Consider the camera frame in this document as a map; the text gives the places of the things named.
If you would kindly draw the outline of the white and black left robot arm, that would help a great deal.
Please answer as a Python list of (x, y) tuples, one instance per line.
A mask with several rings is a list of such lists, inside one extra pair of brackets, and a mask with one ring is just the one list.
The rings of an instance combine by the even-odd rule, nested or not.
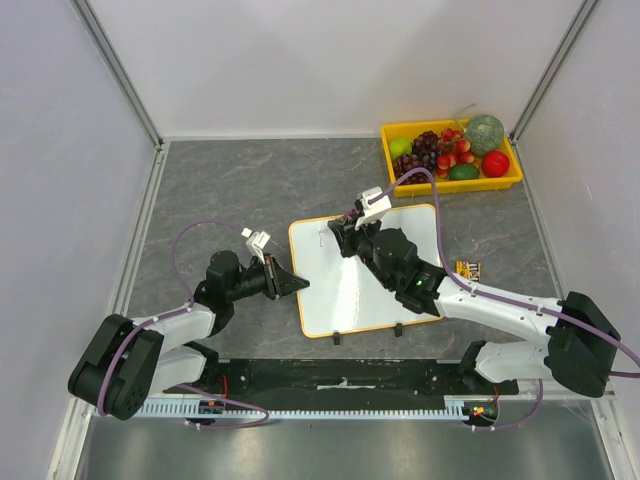
[(185, 305), (146, 318), (107, 316), (72, 370), (67, 390), (119, 420), (131, 418), (148, 396), (179, 384), (211, 392), (220, 371), (195, 343), (226, 327), (235, 302), (255, 295), (278, 300), (309, 286), (270, 254), (243, 266), (234, 252), (216, 252)]

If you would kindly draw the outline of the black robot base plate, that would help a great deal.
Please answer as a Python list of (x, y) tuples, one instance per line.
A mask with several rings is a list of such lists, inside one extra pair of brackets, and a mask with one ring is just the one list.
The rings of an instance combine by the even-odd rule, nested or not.
[(427, 359), (210, 360), (194, 386), (269, 411), (440, 410), (446, 396), (519, 393), (515, 380)]

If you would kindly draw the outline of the orange framed whiteboard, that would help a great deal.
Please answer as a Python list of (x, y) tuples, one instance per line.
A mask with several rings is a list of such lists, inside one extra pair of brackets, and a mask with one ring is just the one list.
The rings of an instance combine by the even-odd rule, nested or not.
[(289, 227), (294, 273), (310, 282), (297, 292), (300, 325), (308, 338), (439, 321), (438, 315), (405, 309), (354, 256), (340, 255), (328, 217)]

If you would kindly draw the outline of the white marker with purple cap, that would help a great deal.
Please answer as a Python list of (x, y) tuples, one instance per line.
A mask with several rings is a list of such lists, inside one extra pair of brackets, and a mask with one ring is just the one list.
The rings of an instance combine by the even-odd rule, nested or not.
[(357, 217), (357, 213), (355, 211), (350, 211), (343, 214), (340, 217), (340, 222), (343, 224), (346, 224), (346, 223), (352, 222), (356, 217)]

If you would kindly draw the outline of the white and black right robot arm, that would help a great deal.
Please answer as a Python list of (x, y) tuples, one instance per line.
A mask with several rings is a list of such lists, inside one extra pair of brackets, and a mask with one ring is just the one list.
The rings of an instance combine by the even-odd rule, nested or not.
[(476, 286), (420, 259), (401, 229), (383, 228), (378, 221), (356, 226), (352, 219), (337, 219), (328, 228), (341, 256), (358, 257), (405, 309), (517, 337), (515, 343), (480, 341), (469, 347), (469, 362), (457, 371), (465, 391), (477, 394), (504, 381), (552, 378), (582, 396), (604, 394), (620, 335), (590, 297), (578, 292), (564, 299), (528, 297)]

